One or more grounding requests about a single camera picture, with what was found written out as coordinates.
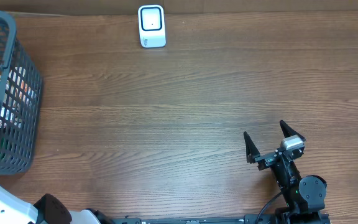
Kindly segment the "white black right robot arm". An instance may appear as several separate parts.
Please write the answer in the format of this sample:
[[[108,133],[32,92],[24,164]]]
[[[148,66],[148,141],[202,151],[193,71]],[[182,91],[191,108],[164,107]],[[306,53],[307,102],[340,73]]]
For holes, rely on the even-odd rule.
[[[305,151],[306,138],[283,120],[280,128],[284,138],[280,147],[261,155],[253,140],[244,132],[246,160],[259,170],[270,169],[279,193],[270,199],[256,215],[245,215],[244,223],[330,223],[325,208],[326,181],[318,175],[302,177],[295,165]]]

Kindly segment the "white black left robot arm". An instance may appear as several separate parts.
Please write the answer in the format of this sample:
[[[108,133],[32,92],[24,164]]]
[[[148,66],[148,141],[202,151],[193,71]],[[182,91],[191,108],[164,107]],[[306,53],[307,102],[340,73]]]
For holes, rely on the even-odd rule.
[[[0,223],[101,224],[113,221],[98,211],[69,211],[53,195],[45,194],[34,205],[0,186]]]

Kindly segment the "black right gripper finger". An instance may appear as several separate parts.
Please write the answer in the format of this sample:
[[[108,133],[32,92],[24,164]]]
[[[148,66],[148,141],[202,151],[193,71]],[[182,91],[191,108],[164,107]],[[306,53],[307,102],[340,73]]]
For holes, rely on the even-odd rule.
[[[246,144],[247,162],[253,164],[255,163],[255,159],[260,156],[260,152],[246,131],[244,131],[244,141]]]
[[[306,141],[304,136],[292,129],[284,120],[280,120],[279,124],[285,138],[297,135],[303,142]]]

